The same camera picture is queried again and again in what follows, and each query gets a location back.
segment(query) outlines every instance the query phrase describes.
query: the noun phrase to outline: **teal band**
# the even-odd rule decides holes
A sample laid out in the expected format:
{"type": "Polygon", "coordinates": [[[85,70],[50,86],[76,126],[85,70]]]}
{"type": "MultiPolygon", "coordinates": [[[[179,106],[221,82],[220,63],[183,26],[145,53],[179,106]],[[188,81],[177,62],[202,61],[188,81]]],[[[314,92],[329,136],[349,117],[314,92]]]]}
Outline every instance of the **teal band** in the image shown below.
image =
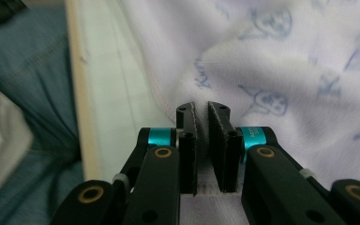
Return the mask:
{"type": "Polygon", "coordinates": [[[148,134],[148,143],[157,146],[171,145],[171,129],[161,127],[151,127],[148,134]]]}
{"type": "Polygon", "coordinates": [[[247,155],[250,147],[256,144],[266,144],[265,134],[261,127],[240,127],[244,135],[245,155],[242,164],[247,163],[247,155]]]}

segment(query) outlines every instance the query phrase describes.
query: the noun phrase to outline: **blue denim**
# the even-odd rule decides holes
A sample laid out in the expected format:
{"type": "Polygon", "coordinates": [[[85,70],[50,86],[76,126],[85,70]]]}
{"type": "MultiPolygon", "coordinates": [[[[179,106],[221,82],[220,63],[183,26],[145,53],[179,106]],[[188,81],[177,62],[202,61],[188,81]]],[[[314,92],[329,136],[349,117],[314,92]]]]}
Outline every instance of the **blue denim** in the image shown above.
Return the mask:
{"type": "Polygon", "coordinates": [[[27,9],[0,25],[0,91],[35,136],[0,189],[0,224],[49,224],[83,181],[63,7],[27,9]]]}

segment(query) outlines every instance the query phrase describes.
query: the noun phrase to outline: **person's leg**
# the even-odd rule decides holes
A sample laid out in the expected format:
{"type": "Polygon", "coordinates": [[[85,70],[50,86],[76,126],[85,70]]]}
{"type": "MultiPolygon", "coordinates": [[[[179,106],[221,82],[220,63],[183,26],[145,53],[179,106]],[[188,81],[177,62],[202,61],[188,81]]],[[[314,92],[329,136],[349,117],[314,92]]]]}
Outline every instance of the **person's leg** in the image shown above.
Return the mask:
{"type": "Polygon", "coordinates": [[[30,9],[0,26],[0,91],[35,136],[0,190],[0,224],[48,224],[83,181],[64,9],[30,9]]]}

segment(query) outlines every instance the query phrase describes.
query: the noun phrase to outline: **cartoon animal face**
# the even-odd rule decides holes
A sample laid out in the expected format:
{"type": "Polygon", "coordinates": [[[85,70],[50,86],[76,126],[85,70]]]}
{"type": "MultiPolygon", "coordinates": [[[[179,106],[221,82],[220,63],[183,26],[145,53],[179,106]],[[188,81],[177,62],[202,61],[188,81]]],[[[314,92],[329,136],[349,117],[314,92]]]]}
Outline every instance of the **cartoon animal face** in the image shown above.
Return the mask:
{"type": "Polygon", "coordinates": [[[292,28],[292,17],[288,10],[278,10],[255,20],[256,27],[273,38],[289,35],[292,28]]]}
{"type": "Polygon", "coordinates": [[[287,99],[279,93],[261,91],[254,97],[254,102],[258,106],[266,109],[272,114],[283,115],[288,106],[287,99]]]}

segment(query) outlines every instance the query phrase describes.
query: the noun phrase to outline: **wooden edge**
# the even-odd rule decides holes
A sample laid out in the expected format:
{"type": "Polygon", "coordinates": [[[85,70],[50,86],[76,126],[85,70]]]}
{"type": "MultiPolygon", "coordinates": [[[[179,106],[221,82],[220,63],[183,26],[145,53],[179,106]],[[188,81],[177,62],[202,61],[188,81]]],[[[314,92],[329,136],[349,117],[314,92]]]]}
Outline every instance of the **wooden edge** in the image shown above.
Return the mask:
{"type": "Polygon", "coordinates": [[[72,82],[81,143],[84,180],[100,179],[98,146],[95,139],[95,126],[92,119],[85,67],[80,41],[79,15],[77,0],[66,0],[67,30],[71,56],[72,82]]]}

